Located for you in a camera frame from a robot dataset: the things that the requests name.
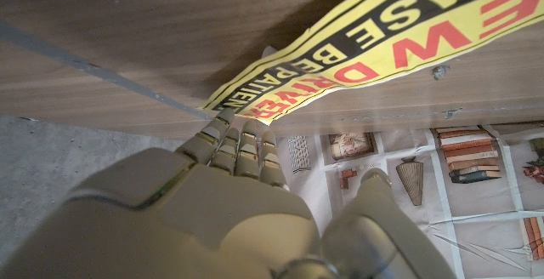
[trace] wood grain surface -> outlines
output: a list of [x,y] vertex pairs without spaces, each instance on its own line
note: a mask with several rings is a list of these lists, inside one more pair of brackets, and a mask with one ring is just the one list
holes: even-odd
[[[197,107],[264,47],[285,47],[341,1],[3,0],[0,19]],[[186,138],[206,123],[31,50],[0,43],[0,53],[2,114],[168,138]],[[438,81],[427,69],[336,92],[271,128],[278,135],[330,134],[544,117],[544,23],[446,64],[451,71]]]

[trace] robotic hand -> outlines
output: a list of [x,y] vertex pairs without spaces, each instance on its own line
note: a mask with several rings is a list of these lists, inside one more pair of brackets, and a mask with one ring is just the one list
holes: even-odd
[[83,181],[0,277],[454,278],[379,169],[320,240],[274,135],[259,173],[255,128],[239,135],[233,118],[223,110],[175,152],[145,150]]

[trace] robot finger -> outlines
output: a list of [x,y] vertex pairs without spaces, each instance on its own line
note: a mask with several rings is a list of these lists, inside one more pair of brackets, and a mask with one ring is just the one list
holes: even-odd
[[235,175],[258,179],[258,156],[255,122],[244,124],[236,157]]
[[280,159],[275,145],[275,136],[271,131],[263,135],[263,169],[260,180],[265,184],[279,186],[289,190],[286,178],[281,171]]
[[234,174],[239,137],[238,129],[230,128],[227,131],[221,147],[216,151],[212,162],[210,162],[210,167],[223,169],[230,175]]
[[234,117],[232,109],[223,109],[200,133],[181,145],[176,152],[184,153],[198,163],[207,164]]

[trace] yellow sticker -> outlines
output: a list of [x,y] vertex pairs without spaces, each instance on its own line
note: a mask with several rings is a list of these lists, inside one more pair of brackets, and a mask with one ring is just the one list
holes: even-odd
[[384,83],[543,20],[544,0],[346,0],[249,65],[202,109],[272,121],[344,88]]

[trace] concrete floor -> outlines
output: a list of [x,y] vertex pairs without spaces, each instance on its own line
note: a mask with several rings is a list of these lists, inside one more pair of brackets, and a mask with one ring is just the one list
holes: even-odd
[[148,147],[181,141],[0,117],[0,267],[65,193]]

